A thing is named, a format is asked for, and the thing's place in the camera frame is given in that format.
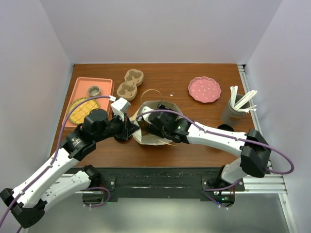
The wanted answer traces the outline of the brown paper bag with handles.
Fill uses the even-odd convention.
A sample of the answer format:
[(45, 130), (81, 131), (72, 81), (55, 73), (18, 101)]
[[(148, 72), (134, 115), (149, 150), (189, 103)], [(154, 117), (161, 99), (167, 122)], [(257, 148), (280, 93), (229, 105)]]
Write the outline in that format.
[[(155, 91), (160, 95), (159, 100), (147, 100), (144, 101), (144, 95), (147, 92)], [(171, 110), (175, 112), (179, 112), (180, 114), (182, 111), (179, 109), (179, 107), (172, 102), (165, 101), (162, 97), (162, 94), (160, 91), (156, 89), (147, 89), (144, 91), (140, 96), (140, 107), (137, 109), (137, 111), (130, 117), (131, 122), (133, 122), (135, 125), (139, 126), (139, 129), (135, 131), (132, 136), (136, 142), (138, 142), (140, 145), (149, 145), (149, 146), (162, 146), (162, 145), (169, 145), (174, 146), (173, 142), (169, 139), (161, 138), (157, 135), (153, 135), (151, 133), (148, 133), (146, 131), (147, 129), (147, 122), (146, 121), (137, 121), (136, 118), (139, 114), (142, 113), (143, 110), (151, 111), (158, 109), (158, 104), (163, 104), (166, 107), (170, 108)]]

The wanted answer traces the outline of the black coffee cup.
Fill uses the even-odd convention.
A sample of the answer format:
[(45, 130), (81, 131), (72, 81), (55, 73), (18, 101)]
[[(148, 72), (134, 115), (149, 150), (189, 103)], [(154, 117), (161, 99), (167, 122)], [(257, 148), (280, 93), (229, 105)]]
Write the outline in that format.
[(230, 125), (227, 125), (227, 124), (221, 124), (217, 128), (220, 130), (224, 130), (224, 131), (234, 132), (234, 129)]

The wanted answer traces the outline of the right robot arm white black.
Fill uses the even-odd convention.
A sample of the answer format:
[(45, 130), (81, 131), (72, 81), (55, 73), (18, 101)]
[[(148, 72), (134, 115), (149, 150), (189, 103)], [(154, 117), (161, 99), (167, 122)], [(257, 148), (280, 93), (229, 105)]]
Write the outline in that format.
[(243, 133), (216, 129), (166, 109), (144, 107), (141, 115), (151, 134), (175, 143), (205, 145), (235, 155), (237, 159), (219, 172), (214, 187), (227, 191), (234, 182), (247, 175), (256, 178), (265, 176), (271, 151), (256, 130)]

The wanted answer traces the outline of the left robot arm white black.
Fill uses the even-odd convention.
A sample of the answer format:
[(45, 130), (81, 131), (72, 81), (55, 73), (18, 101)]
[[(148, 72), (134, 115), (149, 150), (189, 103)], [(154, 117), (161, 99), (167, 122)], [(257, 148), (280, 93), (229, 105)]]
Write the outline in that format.
[(101, 174), (92, 166), (84, 166), (67, 180), (56, 183), (66, 171), (78, 164), (96, 149), (96, 144), (108, 138), (126, 141), (139, 126), (128, 115), (107, 118), (103, 109), (95, 109), (84, 122), (67, 135), (50, 159), (19, 186), (5, 188), (0, 198), (24, 229), (35, 225), (59, 201), (77, 191), (100, 188)]

